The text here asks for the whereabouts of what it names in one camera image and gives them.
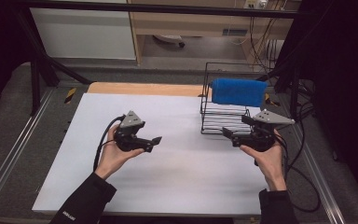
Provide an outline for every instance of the wire rack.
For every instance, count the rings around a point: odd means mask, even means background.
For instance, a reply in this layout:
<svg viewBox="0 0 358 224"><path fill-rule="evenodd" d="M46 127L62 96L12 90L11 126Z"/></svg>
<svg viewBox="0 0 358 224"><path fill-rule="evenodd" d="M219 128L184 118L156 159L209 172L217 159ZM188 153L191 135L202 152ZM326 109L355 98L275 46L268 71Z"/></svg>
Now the wire rack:
<svg viewBox="0 0 358 224"><path fill-rule="evenodd" d="M200 114L201 114L201 133L204 134L222 134L222 129L227 128L235 133L248 133L250 127L241 122L241 116L250 116L249 110L243 105L219 105L211 101L210 91L211 82L219 77L233 77L256 79L268 75L264 69L259 72L242 72L240 69L233 69L238 66L251 66L248 63L206 63L205 75L202 87Z"/></svg>

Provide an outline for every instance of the white table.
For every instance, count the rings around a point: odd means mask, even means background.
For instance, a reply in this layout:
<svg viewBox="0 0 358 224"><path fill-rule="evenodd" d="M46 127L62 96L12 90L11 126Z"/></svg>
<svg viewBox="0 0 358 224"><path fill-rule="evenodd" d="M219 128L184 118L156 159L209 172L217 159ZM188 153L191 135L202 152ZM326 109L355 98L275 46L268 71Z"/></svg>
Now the white table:
<svg viewBox="0 0 358 224"><path fill-rule="evenodd" d="M259 108L249 108L251 115ZM260 214L267 184L254 160L221 135L200 133L200 98L83 95L33 210L58 211L90 175L107 124L133 110L146 122L138 137L162 136L153 151L129 160L107 179L117 193L106 215L219 216Z"/></svg>

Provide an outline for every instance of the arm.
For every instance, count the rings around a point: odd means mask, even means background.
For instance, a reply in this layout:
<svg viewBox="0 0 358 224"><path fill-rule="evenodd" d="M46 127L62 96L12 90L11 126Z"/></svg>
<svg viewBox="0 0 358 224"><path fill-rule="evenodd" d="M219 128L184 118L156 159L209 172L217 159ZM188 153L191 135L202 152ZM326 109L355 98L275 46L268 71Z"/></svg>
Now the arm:
<svg viewBox="0 0 358 224"><path fill-rule="evenodd" d="M143 153L143 149L124 152L113 140L117 126L108 132L103 146L103 155L97 169L65 201L51 224L97 223L107 203L115 195L116 189L105 180L116 172L127 160Z"/></svg>
<svg viewBox="0 0 358 224"><path fill-rule="evenodd" d="M269 191L264 189L259 193L260 223L298 223L283 178L281 145L275 142L264 152L258 152L247 146L241 146L240 149L255 158L268 184Z"/></svg>

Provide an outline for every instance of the black sleeve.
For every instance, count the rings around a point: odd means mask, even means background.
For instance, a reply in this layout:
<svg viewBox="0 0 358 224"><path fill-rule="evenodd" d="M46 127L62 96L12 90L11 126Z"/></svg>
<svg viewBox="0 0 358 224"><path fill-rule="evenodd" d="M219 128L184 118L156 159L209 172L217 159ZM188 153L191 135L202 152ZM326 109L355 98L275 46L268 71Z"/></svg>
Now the black sleeve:
<svg viewBox="0 0 358 224"><path fill-rule="evenodd" d="M65 201L50 223L97 223L115 193L112 185L92 173Z"/></svg>
<svg viewBox="0 0 358 224"><path fill-rule="evenodd" d="M261 208L260 224L297 224L295 211L287 190L260 191L258 194Z"/></svg>

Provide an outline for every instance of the hand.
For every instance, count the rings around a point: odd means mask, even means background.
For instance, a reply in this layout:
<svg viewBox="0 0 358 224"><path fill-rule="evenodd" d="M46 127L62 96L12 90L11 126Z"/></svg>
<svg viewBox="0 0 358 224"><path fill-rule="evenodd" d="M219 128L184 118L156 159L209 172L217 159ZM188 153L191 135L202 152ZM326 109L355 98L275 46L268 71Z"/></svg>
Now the hand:
<svg viewBox="0 0 358 224"><path fill-rule="evenodd" d="M103 146L103 155L98 164L95 174L102 179L107 179L111 174L116 172L130 158L134 158L143 153L142 148L134 149L128 152L122 151L113 141L113 136L118 125L113 126L107 133L107 142Z"/></svg>
<svg viewBox="0 0 358 224"><path fill-rule="evenodd" d="M240 146L240 149L256 160L266 178L269 190L286 190L282 171L282 147L277 141L269 150L264 152L258 152L244 145Z"/></svg>

